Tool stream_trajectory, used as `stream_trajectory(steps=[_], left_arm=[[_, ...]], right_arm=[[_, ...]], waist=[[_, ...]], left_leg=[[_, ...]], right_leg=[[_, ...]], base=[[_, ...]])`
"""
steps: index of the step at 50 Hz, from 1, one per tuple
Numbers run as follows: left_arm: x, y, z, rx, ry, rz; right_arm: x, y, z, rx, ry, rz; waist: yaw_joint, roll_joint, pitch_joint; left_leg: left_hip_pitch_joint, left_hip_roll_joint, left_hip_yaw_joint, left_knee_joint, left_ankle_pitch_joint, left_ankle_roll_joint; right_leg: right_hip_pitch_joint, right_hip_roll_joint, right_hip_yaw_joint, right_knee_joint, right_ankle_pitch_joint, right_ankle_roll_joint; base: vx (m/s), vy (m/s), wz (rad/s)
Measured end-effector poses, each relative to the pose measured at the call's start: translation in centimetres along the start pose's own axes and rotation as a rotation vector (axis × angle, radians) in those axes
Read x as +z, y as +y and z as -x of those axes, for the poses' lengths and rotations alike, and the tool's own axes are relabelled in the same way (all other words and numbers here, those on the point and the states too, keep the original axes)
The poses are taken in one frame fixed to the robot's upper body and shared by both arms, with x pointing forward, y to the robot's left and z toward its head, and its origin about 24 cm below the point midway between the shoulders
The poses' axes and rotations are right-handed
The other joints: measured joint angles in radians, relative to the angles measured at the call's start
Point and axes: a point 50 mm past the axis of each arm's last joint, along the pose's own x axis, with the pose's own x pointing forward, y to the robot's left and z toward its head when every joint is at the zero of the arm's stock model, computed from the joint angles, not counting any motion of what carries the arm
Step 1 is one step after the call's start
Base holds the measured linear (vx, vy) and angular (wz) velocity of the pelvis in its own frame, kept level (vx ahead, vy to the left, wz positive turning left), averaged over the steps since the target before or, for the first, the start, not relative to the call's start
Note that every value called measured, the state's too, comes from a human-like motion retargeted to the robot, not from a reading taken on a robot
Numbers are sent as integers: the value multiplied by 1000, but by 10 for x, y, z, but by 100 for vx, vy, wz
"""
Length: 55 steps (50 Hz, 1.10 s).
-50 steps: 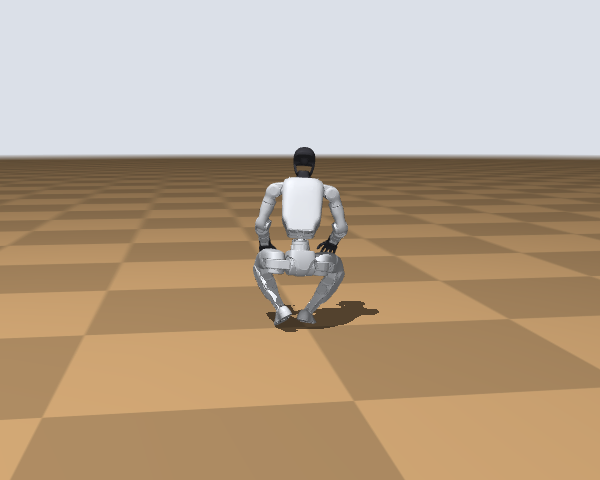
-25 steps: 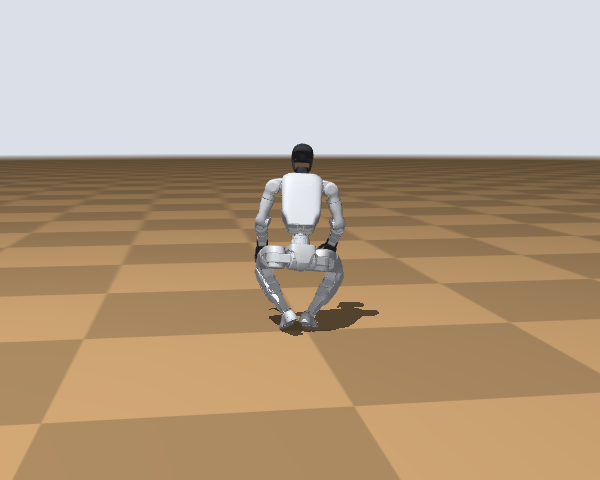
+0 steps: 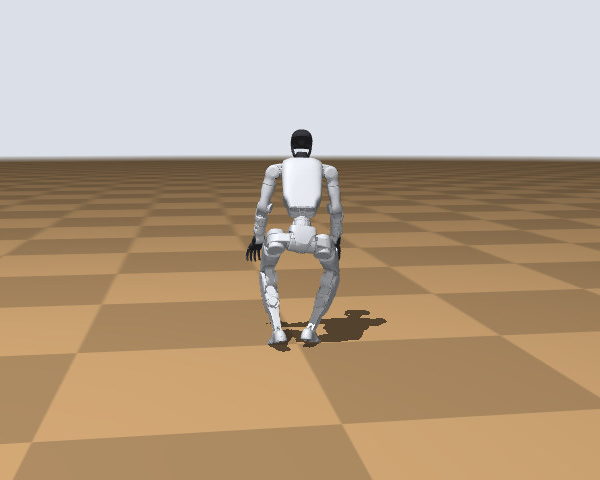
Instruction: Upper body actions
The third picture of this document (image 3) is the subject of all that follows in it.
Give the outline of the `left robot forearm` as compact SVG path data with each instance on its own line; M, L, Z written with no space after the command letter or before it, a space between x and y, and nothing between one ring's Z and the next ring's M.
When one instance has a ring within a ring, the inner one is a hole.
M258 202L259 204L259 202ZM257 204L257 208L258 208ZM255 227L253 229L254 236L256 237L255 244L263 244L264 243L264 235L266 233L266 222L268 220L268 215L262 212L259 212L256 208L255 212Z

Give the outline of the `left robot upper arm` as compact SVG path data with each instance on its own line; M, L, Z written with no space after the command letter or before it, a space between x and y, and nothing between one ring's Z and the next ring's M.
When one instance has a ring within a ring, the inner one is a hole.
M274 190L275 180L281 177L282 163L274 164L267 168L264 181L261 188L261 197L257 210L259 212L270 214L273 209L273 203L270 201Z

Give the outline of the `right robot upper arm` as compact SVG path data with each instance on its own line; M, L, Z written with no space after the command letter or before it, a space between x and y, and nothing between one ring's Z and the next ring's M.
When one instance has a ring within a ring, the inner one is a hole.
M335 167L323 165L323 178L327 179L326 187L330 202L327 204L327 212L330 215L339 214L342 212L340 202L340 186L338 180L338 171Z

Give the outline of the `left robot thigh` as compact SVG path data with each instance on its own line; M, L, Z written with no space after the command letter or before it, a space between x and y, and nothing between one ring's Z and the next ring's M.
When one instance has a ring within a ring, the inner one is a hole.
M282 229L271 229L267 232L262 245L260 272L266 276L267 286L273 286L278 283L275 266L281 253L289 246L290 234Z

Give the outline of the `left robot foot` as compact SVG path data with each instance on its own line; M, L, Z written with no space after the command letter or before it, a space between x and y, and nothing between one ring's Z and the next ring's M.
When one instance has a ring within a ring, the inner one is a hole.
M268 341L268 344L281 343L284 341L287 341L285 332L283 330L277 329L277 331L274 334L272 333L271 338Z

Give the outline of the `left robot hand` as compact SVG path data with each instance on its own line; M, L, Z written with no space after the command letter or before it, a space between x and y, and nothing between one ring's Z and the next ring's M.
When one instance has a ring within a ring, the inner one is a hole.
M265 240L265 237L264 237L264 240ZM247 249L247 252L246 252L246 259L247 259L247 261L249 260L248 256L249 256L249 252L250 252L250 261L252 262L252 253L253 253L254 261L256 262L256 251L257 251L257 254L258 254L258 259L261 260L261 258L260 258L260 249L261 249L261 247L262 247L263 244L255 244L255 242L256 242L256 237L253 236L252 243L248 246L248 249Z

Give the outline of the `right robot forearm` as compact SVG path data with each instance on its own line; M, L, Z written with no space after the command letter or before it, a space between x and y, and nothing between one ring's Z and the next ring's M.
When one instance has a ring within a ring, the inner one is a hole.
M341 204L342 206L342 204ZM343 233L342 230L342 222L343 222L343 209L339 214L334 214L330 216L331 221L331 229L330 229L330 237L332 238L334 244L337 244L337 240L341 237Z

